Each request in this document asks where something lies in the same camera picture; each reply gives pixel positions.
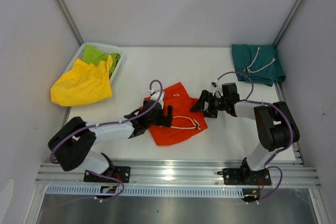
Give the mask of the orange shorts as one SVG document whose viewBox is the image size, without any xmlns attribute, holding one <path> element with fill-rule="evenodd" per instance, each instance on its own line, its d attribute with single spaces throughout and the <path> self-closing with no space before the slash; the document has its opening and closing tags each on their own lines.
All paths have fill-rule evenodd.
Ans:
<svg viewBox="0 0 336 224">
<path fill-rule="evenodd" d="M 203 113 L 190 111 L 197 99 L 189 96 L 182 83 L 169 86 L 164 92 L 164 114 L 167 114 L 167 107 L 171 105 L 173 120 L 171 127 L 153 125 L 149 128 L 156 145 L 178 144 L 208 129 Z"/>
</svg>

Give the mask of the teal green shorts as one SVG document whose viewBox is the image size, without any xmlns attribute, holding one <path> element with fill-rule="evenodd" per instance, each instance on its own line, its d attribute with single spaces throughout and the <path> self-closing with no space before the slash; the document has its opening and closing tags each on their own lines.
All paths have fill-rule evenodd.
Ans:
<svg viewBox="0 0 336 224">
<path fill-rule="evenodd" d="M 273 45 L 232 44 L 231 54 L 238 81 L 251 80 L 271 87 L 274 82 L 286 79 Z"/>
</svg>

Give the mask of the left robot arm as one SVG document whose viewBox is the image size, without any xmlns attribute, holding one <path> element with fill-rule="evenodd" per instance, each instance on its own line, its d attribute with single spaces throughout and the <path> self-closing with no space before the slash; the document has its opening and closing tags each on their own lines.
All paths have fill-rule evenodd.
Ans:
<svg viewBox="0 0 336 224">
<path fill-rule="evenodd" d="M 143 102 L 143 107 L 125 115 L 121 121 L 88 123 L 81 117 L 72 118 L 48 142 L 51 161 L 58 163 L 63 171 L 76 168 L 96 175 L 102 182 L 114 176 L 115 165 L 105 153 L 91 150 L 95 144 L 111 140 L 134 138 L 144 134 L 151 126 L 170 127 L 173 106 L 167 111 L 154 100 Z"/>
</svg>

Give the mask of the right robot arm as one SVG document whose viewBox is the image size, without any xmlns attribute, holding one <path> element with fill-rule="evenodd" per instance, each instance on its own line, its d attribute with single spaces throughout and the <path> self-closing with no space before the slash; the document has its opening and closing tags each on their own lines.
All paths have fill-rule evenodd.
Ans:
<svg viewBox="0 0 336 224">
<path fill-rule="evenodd" d="M 206 118 L 216 118 L 219 111 L 224 111 L 256 123 L 259 144 L 242 160 L 239 168 L 224 168 L 218 172 L 225 185 L 270 186 L 269 163 L 300 139 L 298 127 L 285 102 L 242 100 L 235 83 L 222 84 L 221 92 L 203 90 L 190 111 L 201 112 Z"/>
</svg>

